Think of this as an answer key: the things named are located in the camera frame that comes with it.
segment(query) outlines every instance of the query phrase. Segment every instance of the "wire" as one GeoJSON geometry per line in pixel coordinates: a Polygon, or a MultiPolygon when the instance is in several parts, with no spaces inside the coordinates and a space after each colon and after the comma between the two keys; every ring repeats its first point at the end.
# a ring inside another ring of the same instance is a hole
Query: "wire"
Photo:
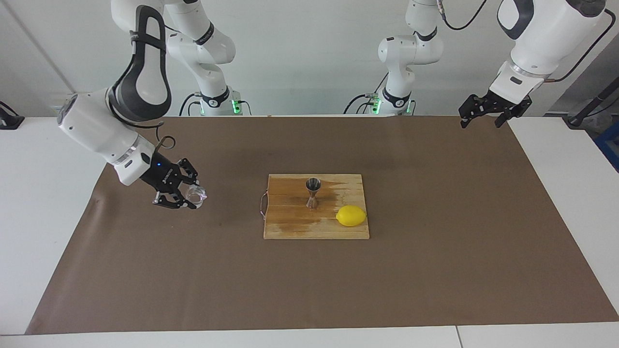
{"type": "Polygon", "coordinates": [[[13,110],[9,105],[6,105],[6,103],[4,102],[0,102],[0,105],[4,106],[7,110],[9,110],[10,112],[12,112],[13,114],[15,114],[15,116],[19,116],[18,113],[15,112],[15,110],[13,110]]]}
{"type": "Polygon", "coordinates": [[[584,61],[584,59],[589,55],[589,53],[591,53],[593,48],[601,41],[601,39],[603,39],[604,36],[606,36],[606,34],[608,34],[610,29],[612,29],[615,26],[615,22],[617,21],[617,17],[615,15],[615,13],[613,11],[609,10],[609,9],[605,9],[604,12],[606,12],[606,14],[608,14],[610,16],[610,25],[608,26],[608,28],[606,28],[606,30],[604,30],[604,32],[597,38],[597,40],[593,42],[593,44],[589,47],[589,49],[582,55],[581,59],[578,60],[576,65],[574,65],[574,67],[572,67],[572,69],[570,71],[568,71],[568,73],[565,74],[565,76],[563,76],[560,79],[547,79],[546,81],[544,81],[545,83],[553,84],[553,83],[556,83],[556,82],[561,82],[561,81],[567,79],[568,76],[572,75],[572,73],[582,63],[582,61],[584,61]]]}
{"type": "MultiPolygon", "coordinates": [[[[385,74],[385,76],[381,80],[381,83],[378,84],[378,87],[374,90],[374,94],[378,93],[378,90],[381,88],[381,86],[383,85],[383,83],[387,79],[387,76],[389,76],[389,72],[387,72],[387,74],[385,74]]],[[[365,113],[365,111],[367,111],[367,109],[368,109],[368,105],[366,105],[365,108],[363,109],[363,113],[365,113]]]]}
{"type": "Polygon", "coordinates": [[[170,29],[170,30],[172,30],[173,32],[181,33],[179,30],[176,30],[174,28],[170,28],[167,24],[164,24],[163,26],[168,28],[168,29],[170,29]]]}
{"type": "Polygon", "coordinates": [[[344,114],[346,114],[348,112],[348,109],[350,108],[352,103],[356,102],[357,100],[359,100],[361,98],[365,98],[365,94],[360,94],[360,95],[357,95],[356,97],[352,98],[350,103],[348,103],[348,105],[346,106],[346,109],[344,109],[344,114]]]}
{"type": "Polygon", "coordinates": [[[254,116],[254,115],[252,115],[252,113],[251,113],[251,106],[249,105],[249,103],[248,103],[248,102],[246,102],[245,100],[240,100],[238,103],[239,103],[239,104],[247,104],[247,108],[249,109],[249,115],[250,115],[250,116],[254,116]]]}
{"type": "Polygon", "coordinates": [[[157,143],[157,146],[155,146],[155,153],[157,153],[157,151],[159,151],[159,149],[160,149],[160,148],[162,148],[162,147],[163,147],[164,149],[171,150],[171,149],[174,149],[174,146],[176,146],[176,139],[174,139],[174,137],[173,137],[173,136],[164,136],[161,140],[159,140],[159,143],[157,143]],[[164,146],[164,145],[163,145],[163,142],[164,142],[166,139],[171,139],[171,140],[172,140],[172,145],[170,145],[170,146],[164,146]]]}
{"type": "Polygon", "coordinates": [[[187,115],[191,116],[191,105],[200,105],[200,102],[193,102],[187,107],[187,115]]]}
{"type": "Polygon", "coordinates": [[[361,108],[363,108],[364,106],[366,108],[368,108],[368,107],[370,107],[372,105],[374,105],[374,103],[363,103],[363,104],[359,105],[359,108],[357,108],[357,114],[359,114],[359,111],[361,111],[361,108]]]}
{"type": "Polygon", "coordinates": [[[610,108],[611,108],[614,104],[616,104],[616,103],[617,103],[617,101],[619,101],[619,97],[617,97],[617,98],[616,98],[616,99],[615,99],[612,103],[608,104],[608,106],[607,106],[607,107],[605,107],[605,108],[601,109],[600,111],[598,111],[598,112],[596,112],[596,113],[589,114],[589,115],[587,115],[587,117],[590,117],[590,116],[595,116],[595,115],[597,115],[597,114],[599,114],[599,113],[605,112],[606,110],[610,109],[610,108]]]}
{"type": "Polygon", "coordinates": [[[475,14],[473,15],[473,18],[471,18],[470,21],[468,23],[466,23],[464,26],[459,27],[459,28],[453,27],[447,21],[447,15],[445,14],[445,10],[444,10],[444,7],[443,7],[443,0],[438,0],[439,12],[441,14],[441,17],[443,18],[443,22],[445,22],[445,24],[447,25],[448,28],[450,28],[451,30],[456,30],[456,31],[463,30],[463,29],[466,29],[469,25],[471,25],[471,23],[475,20],[475,18],[477,18],[477,16],[479,15],[479,12],[481,12],[483,7],[486,5],[486,2],[488,2],[488,0],[483,0],[482,4],[477,9],[477,12],[475,12],[475,14]]]}
{"type": "Polygon", "coordinates": [[[185,105],[187,105],[187,102],[189,101],[189,99],[191,99],[192,97],[198,97],[198,96],[199,94],[197,92],[188,95],[187,98],[185,98],[185,100],[183,101],[183,104],[181,105],[181,111],[178,112],[178,116],[183,115],[183,110],[185,109],[185,105]]]}

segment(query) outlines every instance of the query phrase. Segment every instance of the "cutting board handle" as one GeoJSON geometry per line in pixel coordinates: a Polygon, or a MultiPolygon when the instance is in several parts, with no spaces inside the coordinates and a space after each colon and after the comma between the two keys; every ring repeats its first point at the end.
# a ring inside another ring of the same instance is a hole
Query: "cutting board handle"
{"type": "Polygon", "coordinates": [[[260,214],[262,215],[262,218],[266,221],[267,219],[267,215],[266,215],[266,211],[269,207],[269,190],[266,190],[264,192],[264,194],[262,195],[262,198],[260,199],[260,214]],[[267,199],[267,205],[266,207],[263,208],[264,206],[264,198],[267,199]]]}

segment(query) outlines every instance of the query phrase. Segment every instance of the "clear glass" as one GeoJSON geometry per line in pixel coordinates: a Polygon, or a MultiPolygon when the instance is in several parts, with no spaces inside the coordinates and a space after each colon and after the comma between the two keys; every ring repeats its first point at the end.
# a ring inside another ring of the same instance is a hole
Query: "clear glass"
{"type": "Polygon", "coordinates": [[[206,190],[198,185],[191,185],[187,189],[187,193],[185,193],[185,199],[195,204],[198,208],[202,206],[202,203],[204,203],[207,198],[206,190]]]}

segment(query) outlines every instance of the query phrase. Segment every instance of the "blue object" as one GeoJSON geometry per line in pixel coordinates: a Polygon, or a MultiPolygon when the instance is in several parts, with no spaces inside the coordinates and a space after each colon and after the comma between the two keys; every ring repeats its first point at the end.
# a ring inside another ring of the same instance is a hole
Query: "blue object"
{"type": "Polygon", "coordinates": [[[597,137],[595,144],[619,172],[619,122],[597,137]]]}

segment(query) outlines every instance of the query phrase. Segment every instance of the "green indicator light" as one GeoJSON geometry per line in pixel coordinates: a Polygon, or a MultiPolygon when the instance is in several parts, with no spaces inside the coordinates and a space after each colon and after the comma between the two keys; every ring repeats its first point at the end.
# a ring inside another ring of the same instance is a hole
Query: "green indicator light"
{"type": "Polygon", "coordinates": [[[381,111],[381,100],[378,99],[377,101],[374,102],[374,107],[372,108],[372,112],[374,113],[374,115],[378,115],[380,111],[381,111]]]}
{"type": "Polygon", "coordinates": [[[232,100],[232,111],[234,111],[234,113],[240,113],[241,112],[241,107],[239,106],[238,102],[236,100],[232,100]]]}

